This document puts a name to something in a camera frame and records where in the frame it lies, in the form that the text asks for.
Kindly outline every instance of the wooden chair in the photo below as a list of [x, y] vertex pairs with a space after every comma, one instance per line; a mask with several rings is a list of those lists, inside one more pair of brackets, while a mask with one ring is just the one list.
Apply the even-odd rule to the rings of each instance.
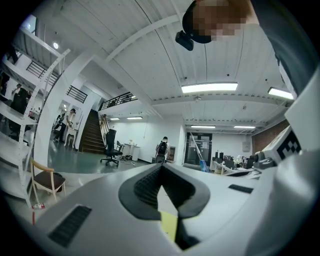
[[[42, 172], [40, 172], [36, 176], [34, 174], [34, 166], [42, 170]], [[56, 192], [58, 189], [61, 188], [61, 186], [63, 186], [64, 195], [65, 196], [67, 195], [66, 187], [65, 187], [66, 179], [58, 175], [54, 175], [55, 170], [53, 168], [45, 167], [42, 164], [37, 163], [32, 158], [30, 160], [30, 167], [31, 167], [32, 187], [33, 187], [35, 198], [38, 204], [39, 204], [39, 198], [37, 195], [36, 187], [41, 190], [45, 190], [52, 193], [56, 202], [57, 202]]]

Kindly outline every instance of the red brick wall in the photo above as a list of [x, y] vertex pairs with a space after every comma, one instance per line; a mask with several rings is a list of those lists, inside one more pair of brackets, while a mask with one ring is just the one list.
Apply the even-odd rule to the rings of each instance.
[[272, 142], [279, 133], [289, 126], [287, 120], [284, 120], [277, 125], [271, 127], [268, 130], [258, 133], [252, 136], [252, 152], [253, 154], [263, 150], [266, 146]]

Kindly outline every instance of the wooden stairs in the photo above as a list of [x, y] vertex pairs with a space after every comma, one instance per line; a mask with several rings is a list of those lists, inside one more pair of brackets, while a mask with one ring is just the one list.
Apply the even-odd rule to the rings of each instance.
[[98, 112], [92, 109], [83, 129], [79, 151], [100, 155], [105, 154], [105, 144], [101, 135]]

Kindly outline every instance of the white shelf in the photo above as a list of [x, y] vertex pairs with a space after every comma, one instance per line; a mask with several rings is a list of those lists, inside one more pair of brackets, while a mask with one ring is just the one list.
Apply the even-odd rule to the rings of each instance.
[[48, 69], [61, 55], [40, 38], [24, 28], [20, 28], [17, 31], [11, 43], [19, 52], [28, 56], [45, 69]]
[[[6, 136], [2, 132], [0, 132], [0, 158], [6, 160], [9, 163], [12, 163], [16, 166], [19, 165], [19, 142]], [[27, 157], [29, 152], [29, 147], [26, 145], [22, 146], [22, 159]]]
[[[14, 121], [18, 125], [22, 125], [22, 123], [23, 123], [24, 115], [14, 109], [12, 109], [11, 107], [6, 105], [2, 101], [0, 101], [0, 114], [5, 116], [8, 119]], [[24, 121], [24, 124], [25, 125], [36, 125], [37, 122], [35, 120], [31, 119], [30, 117], [28, 117]]]
[[[25, 189], [31, 179], [31, 173], [25, 172], [23, 175]], [[17, 168], [0, 161], [0, 188], [7, 194], [25, 199], [25, 192], [21, 186], [19, 171]]]
[[10, 61], [3, 59], [1, 62], [1, 69], [9, 77], [16, 80], [19, 84], [22, 84], [32, 90], [36, 88], [41, 82], [41, 80], [34, 74], [27, 70], [19, 69], [17, 66], [13, 65]]

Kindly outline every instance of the glass door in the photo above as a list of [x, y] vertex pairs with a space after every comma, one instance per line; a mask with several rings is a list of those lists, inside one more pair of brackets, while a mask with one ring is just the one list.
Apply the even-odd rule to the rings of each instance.
[[190, 132], [187, 133], [186, 137], [186, 149], [184, 162], [191, 165], [200, 165], [199, 156], [197, 154], [196, 145], [198, 146], [203, 160], [207, 166], [210, 166], [211, 160], [211, 148], [212, 148], [212, 134], [193, 132], [193, 141]]

